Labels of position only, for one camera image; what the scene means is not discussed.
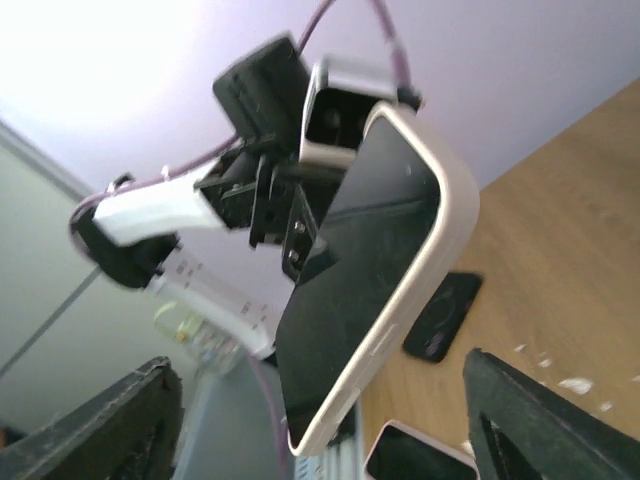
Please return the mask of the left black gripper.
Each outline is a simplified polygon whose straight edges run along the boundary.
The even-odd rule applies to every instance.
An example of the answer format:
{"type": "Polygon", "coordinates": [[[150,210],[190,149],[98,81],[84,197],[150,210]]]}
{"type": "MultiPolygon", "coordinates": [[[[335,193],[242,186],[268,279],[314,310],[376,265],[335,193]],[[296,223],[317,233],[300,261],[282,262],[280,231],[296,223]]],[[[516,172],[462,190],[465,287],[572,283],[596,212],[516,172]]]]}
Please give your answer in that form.
{"type": "Polygon", "coordinates": [[[256,171],[249,244],[281,248],[281,268],[296,280],[325,218],[325,169],[264,154],[256,171]]]}

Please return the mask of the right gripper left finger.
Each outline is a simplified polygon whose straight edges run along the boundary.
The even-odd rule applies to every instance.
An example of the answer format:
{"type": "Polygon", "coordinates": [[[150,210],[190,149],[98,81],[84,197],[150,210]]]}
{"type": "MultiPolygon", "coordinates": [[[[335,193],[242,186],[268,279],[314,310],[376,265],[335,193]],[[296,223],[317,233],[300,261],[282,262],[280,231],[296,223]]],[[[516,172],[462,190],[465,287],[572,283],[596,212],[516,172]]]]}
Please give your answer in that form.
{"type": "Polygon", "coordinates": [[[1,451],[3,479],[170,479],[182,382],[155,357],[68,415],[1,451]]]}

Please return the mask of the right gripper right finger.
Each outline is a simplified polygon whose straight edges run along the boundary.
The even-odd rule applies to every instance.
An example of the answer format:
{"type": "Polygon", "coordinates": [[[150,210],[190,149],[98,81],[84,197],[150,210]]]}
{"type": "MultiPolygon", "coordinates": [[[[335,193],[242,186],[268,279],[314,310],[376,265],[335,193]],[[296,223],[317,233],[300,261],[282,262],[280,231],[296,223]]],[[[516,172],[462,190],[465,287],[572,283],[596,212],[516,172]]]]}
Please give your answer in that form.
{"type": "Polygon", "coordinates": [[[469,440],[482,479],[637,479],[639,442],[498,357],[466,356],[469,440]]]}

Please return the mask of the beige phone case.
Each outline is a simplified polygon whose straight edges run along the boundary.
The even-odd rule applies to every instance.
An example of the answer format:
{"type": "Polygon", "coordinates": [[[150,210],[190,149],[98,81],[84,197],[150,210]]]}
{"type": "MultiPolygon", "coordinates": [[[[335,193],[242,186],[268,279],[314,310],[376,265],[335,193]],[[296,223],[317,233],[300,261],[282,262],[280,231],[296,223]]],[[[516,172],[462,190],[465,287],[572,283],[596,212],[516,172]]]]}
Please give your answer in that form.
{"type": "Polygon", "coordinates": [[[318,455],[324,451],[362,391],[403,342],[457,262],[479,216],[479,189],[473,174],[437,133],[410,109],[381,102],[366,121],[364,138],[373,121],[381,116],[389,118],[401,130],[435,173],[441,189],[441,206],[422,249],[312,420],[304,438],[313,443],[313,449],[307,452],[293,449],[288,430],[288,445],[296,456],[318,455]]]}

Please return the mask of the black smartphone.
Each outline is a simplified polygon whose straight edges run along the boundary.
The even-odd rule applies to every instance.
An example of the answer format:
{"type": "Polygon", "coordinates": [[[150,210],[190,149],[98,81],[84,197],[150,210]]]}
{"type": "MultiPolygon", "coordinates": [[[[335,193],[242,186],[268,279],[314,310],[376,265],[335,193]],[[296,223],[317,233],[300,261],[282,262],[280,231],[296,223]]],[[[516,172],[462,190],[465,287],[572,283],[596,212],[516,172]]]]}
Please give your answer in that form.
{"type": "Polygon", "coordinates": [[[385,116],[376,118],[318,230],[276,333],[291,446],[312,420],[433,230],[435,173],[385,116]]]}

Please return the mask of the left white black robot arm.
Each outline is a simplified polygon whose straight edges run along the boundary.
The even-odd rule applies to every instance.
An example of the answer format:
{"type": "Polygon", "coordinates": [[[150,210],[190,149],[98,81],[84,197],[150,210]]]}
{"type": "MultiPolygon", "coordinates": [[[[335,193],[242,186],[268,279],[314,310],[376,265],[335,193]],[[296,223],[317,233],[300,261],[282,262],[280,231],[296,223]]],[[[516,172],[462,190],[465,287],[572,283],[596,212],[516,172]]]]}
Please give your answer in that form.
{"type": "Polygon", "coordinates": [[[235,134],[191,164],[137,182],[124,175],[71,215],[76,248],[117,284],[181,304],[264,360],[279,313],[213,273],[181,242],[186,230],[247,230],[281,244],[293,190],[273,180],[295,162],[310,74],[304,40],[280,35],[232,65],[212,90],[235,134]]]}

